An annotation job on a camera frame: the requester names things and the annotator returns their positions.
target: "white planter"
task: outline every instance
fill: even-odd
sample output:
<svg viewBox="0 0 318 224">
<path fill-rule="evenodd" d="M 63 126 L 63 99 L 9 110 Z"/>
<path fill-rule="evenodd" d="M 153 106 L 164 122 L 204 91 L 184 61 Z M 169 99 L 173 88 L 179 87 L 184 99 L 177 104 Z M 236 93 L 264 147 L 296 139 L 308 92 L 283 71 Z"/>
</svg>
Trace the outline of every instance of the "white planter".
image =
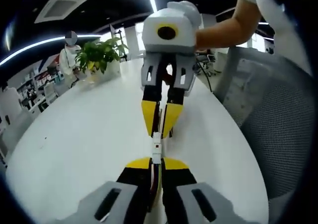
<svg viewBox="0 0 318 224">
<path fill-rule="evenodd" d="M 120 76 L 120 62 L 114 60 L 111 63 L 108 63 L 104 74 L 100 70 L 97 71 L 97 74 L 100 77 L 101 81 L 109 81 L 115 77 Z"/>
</svg>

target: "table surface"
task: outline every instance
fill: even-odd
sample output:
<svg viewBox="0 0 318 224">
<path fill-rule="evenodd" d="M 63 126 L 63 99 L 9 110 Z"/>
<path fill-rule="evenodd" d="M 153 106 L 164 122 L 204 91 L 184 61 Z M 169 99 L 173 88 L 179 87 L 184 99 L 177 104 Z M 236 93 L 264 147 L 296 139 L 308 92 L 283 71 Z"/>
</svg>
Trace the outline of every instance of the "table surface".
<svg viewBox="0 0 318 224">
<path fill-rule="evenodd" d="M 117 180 L 127 163 L 151 156 L 141 110 L 142 63 L 121 63 L 121 77 L 100 85 L 79 82 L 41 113 L 19 141 L 6 178 L 38 223 L 66 218 L 87 194 Z M 167 89 L 164 85 L 162 94 Z M 256 159 L 234 120 L 200 80 L 184 100 L 173 138 L 163 145 L 165 156 L 185 162 L 198 182 L 207 182 L 232 202 L 237 215 L 267 223 L 266 188 Z M 162 205 L 157 212 L 158 221 L 152 223 L 165 223 Z"/>
</svg>

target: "window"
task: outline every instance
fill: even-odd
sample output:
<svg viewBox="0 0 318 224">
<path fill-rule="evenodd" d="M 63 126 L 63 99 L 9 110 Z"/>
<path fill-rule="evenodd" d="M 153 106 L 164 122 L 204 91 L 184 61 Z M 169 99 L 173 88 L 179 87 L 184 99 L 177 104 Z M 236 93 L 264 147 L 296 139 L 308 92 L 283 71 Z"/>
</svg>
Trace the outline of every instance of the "window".
<svg viewBox="0 0 318 224">
<path fill-rule="evenodd" d="M 247 42 L 245 42 L 243 44 L 239 44 L 238 47 L 247 48 Z"/>
<path fill-rule="evenodd" d="M 259 34 L 252 35 L 252 47 L 260 52 L 265 52 L 265 41 Z"/>
<path fill-rule="evenodd" d="M 122 28 L 119 28 L 119 29 L 116 29 L 115 31 L 118 32 L 118 31 L 121 31 L 121 37 L 123 38 L 123 42 L 125 45 L 127 45 L 127 39 L 126 39 L 126 34 L 125 34 L 125 29 L 122 27 Z M 106 34 L 103 34 L 99 40 L 101 42 L 105 42 L 106 40 L 108 39 L 111 39 L 111 33 L 110 32 L 107 32 Z"/>
<path fill-rule="evenodd" d="M 123 43 L 124 43 L 125 45 L 127 45 L 127 38 L 126 38 L 126 33 L 125 33 L 124 27 L 121 27 L 121 28 L 119 28 L 119 29 L 116 29 L 115 31 L 118 32 L 119 30 L 121 31 L 121 37 L 122 37 L 122 39 L 123 39 Z"/>
<path fill-rule="evenodd" d="M 108 32 L 108 33 L 106 33 L 106 34 L 103 34 L 103 35 L 99 38 L 100 42 L 105 42 L 105 41 L 108 40 L 108 39 L 111 39 L 111 33 L 110 33 L 110 32 Z"/>
<path fill-rule="evenodd" d="M 143 22 L 137 23 L 135 25 L 139 51 L 145 50 L 145 46 L 144 46 L 144 42 L 143 42 L 143 29 L 144 29 L 144 23 Z"/>
</svg>

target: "black ceiling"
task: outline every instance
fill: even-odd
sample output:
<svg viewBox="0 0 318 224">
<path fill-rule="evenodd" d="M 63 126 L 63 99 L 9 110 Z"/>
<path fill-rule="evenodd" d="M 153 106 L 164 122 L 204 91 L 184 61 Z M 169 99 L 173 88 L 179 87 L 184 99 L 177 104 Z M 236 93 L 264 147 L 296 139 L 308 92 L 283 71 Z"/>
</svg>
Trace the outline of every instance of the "black ceiling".
<svg viewBox="0 0 318 224">
<path fill-rule="evenodd" d="M 1 0 L 3 11 L 0 32 L 1 47 L 0 61 L 9 54 L 38 41 L 63 36 L 67 31 L 73 30 L 77 34 L 92 33 L 109 23 L 120 21 L 114 27 L 128 27 L 145 16 L 122 21 L 127 17 L 150 13 L 152 11 L 149 0 L 87 0 L 75 9 L 64 20 L 48 21 L 34 24 L 34 21 L 48 0 Z M 169 1 L 181 0 L 155 0 L 157 9 L 166 7 Z M 198 6 L 201 13 L 218 14 L 234 7 L 236 0 L 188 0 Z M 59 53 L 63 41 L 48 43 L 32 48 L 27 52 L 14 57 L 3 66 L 0 66 L 2 79 L 8 79 L 19 70 L 43 59 L 44 57 Z"/>
</svg>

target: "white shirt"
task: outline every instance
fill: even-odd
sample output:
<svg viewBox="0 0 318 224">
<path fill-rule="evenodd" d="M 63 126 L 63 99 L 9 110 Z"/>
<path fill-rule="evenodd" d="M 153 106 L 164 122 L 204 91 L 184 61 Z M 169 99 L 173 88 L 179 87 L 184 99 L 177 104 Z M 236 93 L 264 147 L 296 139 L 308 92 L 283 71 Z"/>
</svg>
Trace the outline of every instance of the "white shirt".
<svg viewBox="0 0 318 224">
<path fill-rule="evenodd" d="M 302 40 L 284 13 L 283 5 L 278 5 L 274 0 L 247 1 L 257 4 L 264 19 L 274 29 L 275 54 L 293 61 L 309 75 L 312 75 Z"/>
<path fill-rule="evenodd" d="M 3 120 L 5 120 L 5 116 L 9 117 L 10 122 L 12 123 L 15 118 L 22 111 L 22 107 L 20 105 L 19 100 L 22 100 L 19 93 L 14 87 L 6 88 L 3 93 L 0 95 L 0 107 Z"/>
<path fill-rule="evenodd" d="M 79 45 L 75 45 L 73 47 L 65 46 L 64 49 L 60 52 L 59 63 L 61 71 L 64 75 L 72 75 L 73 68 L 79 64 L 76 64 L 75 57 L 77 55 L 77 51 L 80 50 Z"/>
</svg>

